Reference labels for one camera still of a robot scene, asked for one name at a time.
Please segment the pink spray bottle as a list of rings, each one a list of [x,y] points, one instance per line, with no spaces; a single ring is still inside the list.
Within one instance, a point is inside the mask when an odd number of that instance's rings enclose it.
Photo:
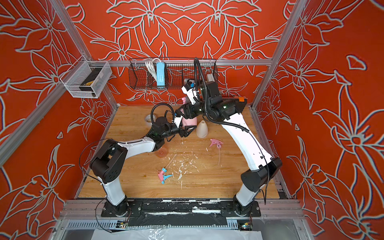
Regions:
[[[193,119],[185,119],[185,118],[183,118],[182,119],[182,124],[183,124],[184,128],[186,128],[187,126],[197,126],[198,125],[197,117],[195,117]]]

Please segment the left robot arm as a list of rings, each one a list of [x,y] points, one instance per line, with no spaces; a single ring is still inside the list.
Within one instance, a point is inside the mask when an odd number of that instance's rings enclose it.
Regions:
[[[128,199],[119,179],[126,159],[158,151],[165,141],[171,141],[175,135],[180,135],[182,138],[188,137],[196,128],[196,120],[177,117],[170,123],[166,117],[159,117],[141,139],[128,142],[106,140],[90,163],[91,170],[106,193],[102,217],[123,217],[129,211]]]

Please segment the white spray bottle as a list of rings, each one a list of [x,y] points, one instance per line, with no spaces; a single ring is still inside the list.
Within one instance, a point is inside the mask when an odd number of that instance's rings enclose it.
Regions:
[[[199,138],[203,139],[208,135],[208,125],[206,121],[202,120],[199,122],[196,128],[196,134]]]

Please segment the grey pink spray nozzle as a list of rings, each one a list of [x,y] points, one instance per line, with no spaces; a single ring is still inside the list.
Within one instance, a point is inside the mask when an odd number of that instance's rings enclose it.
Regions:
[[[189,104],[190,100],[188,97],[182,97],[182,102],[183,102],[183,105],[185,105],[185,104]]]

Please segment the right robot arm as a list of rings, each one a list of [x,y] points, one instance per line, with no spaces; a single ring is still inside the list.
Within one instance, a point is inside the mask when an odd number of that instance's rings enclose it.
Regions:
[[[241,175],[242,186],[233,199],[233,211],[240,217],[250,213],[255,196],[267,188],[270,180],[282,167],[282,161],[268,153],[256,139],[242,115],[247,105],[244,97],[222,97],[218,84],[188,79],[182,86],[187,96],[175,115],[175,124],[184,131],[187,120],[203,116],[207,121],[222,126],[235,141],[247,161],[249,170]]]

